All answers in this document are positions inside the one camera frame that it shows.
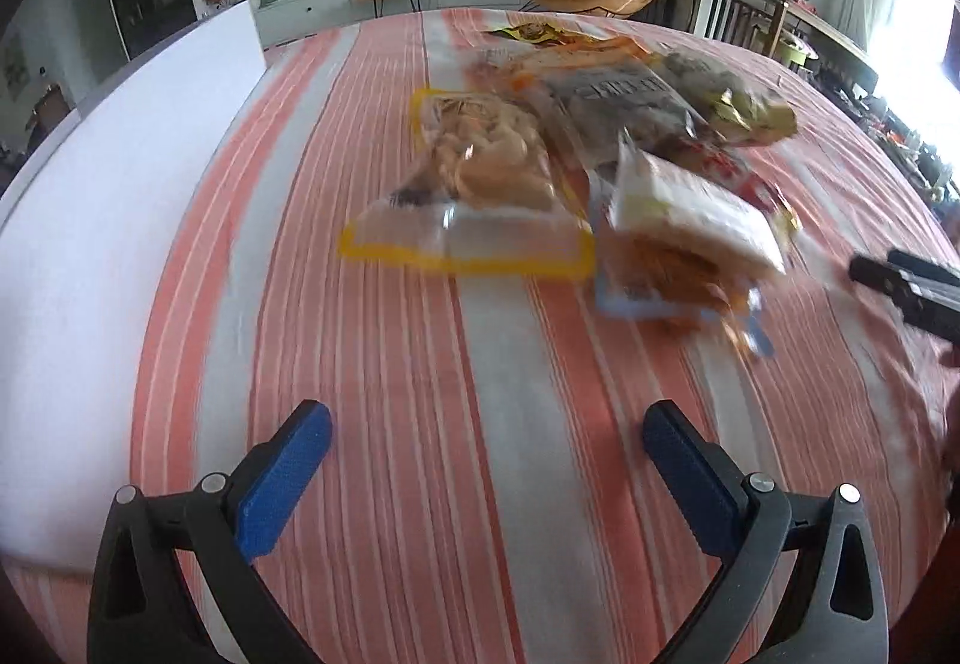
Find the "person's right hand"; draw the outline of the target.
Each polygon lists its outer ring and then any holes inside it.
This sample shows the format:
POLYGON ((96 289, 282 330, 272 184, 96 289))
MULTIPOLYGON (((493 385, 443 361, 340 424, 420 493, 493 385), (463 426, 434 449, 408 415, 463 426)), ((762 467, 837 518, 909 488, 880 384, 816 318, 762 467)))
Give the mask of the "person's right hand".
MULTIPOLYGON (((945 366, 947 370, 955 371, 958 373, 960 371, 960 347, 957 344, 953 344, 949 349, 944 350, 939 357, 940 365, 945 366)), ((955 430, 958 427, 958 419, 960 419, 960 383, 955 385, 953 388, 952 394, 950 394, 949 402, 947 402, 947 425, 950 430, 955 430)))

